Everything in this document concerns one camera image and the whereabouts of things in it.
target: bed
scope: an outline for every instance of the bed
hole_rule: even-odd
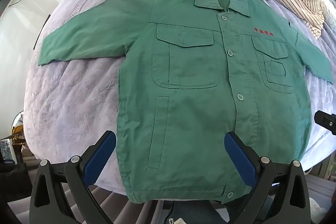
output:
[[[118,112],[118,68],[124,57],[53,61],[37,66],[43,39],[71,17],[104,0],[62,0],[43,28],[33,53],[26,82],[25,136],[37,158],[51,163],[64,162],[81,155],[106,131],[116,132]],[[325,22],[316,40],[307,27],[289,10],[268,0],[278,14],[295,23],[331,61],[336,80],[336,30]],[[306,71],[305,79],[311,98],[312,115],[317,110],[333,113],[336,90],[333,85]],[[313,124],[308,147],[302,159],[308,170],[336,150],[336,138],[326,129]],[[125,194],[115,152],[97,183],[115,193]]]

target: silver bolt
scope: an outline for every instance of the silver bolt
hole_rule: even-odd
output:
[[[42,160],[42,161],[40,162],[40,165],[41,165],[41,166],[45,166],[45,165],[47,165],[47,163],[48,163],[47,160]]]
[[[261,161],[262,161],[263,163],[265,163],[265,164],[268,164],[268,163],[269,163],[269,158],[267,158],[267,157],[262,157],[262,158],[261,158]]]
[[[298,160],[295,160],[293,161],[293,164],[296,166],[296,167],[300,167],[300,162]]]
[[[78,162],[79,161],[79,157],[78,156],[73,156],[72,158],[71,158],[71,162],[73,162],[73,163],[76,163],[76,162]]]

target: green jacket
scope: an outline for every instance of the green jacket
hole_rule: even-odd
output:
[[[106,0],[46,37],[39,65],[125,54],[117,156],[137,203],[248,193],[224,135],[274,162],[300,160],[305,66],[332,81],[323,53],[261,0]]]

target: chest pocket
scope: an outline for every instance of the chest pocket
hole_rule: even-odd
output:
[[[252,37],[252,41],[265,85],[278,92],[292,93],[286,43],[261,37]]]
[[[154,82],[169,89],[203,89],[218,85],[211,30],[158,24],[152,48]]]

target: jacket sleeve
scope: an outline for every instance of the jacket sleeve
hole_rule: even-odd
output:
[[[295,48],[302,64],[308,67],[313,75],[333,83],[330,61],[318,47],[298,33]]]
[[[154,0],[106,0],[49,34],[38,65],[52,60],[122,56],[148,25]]]

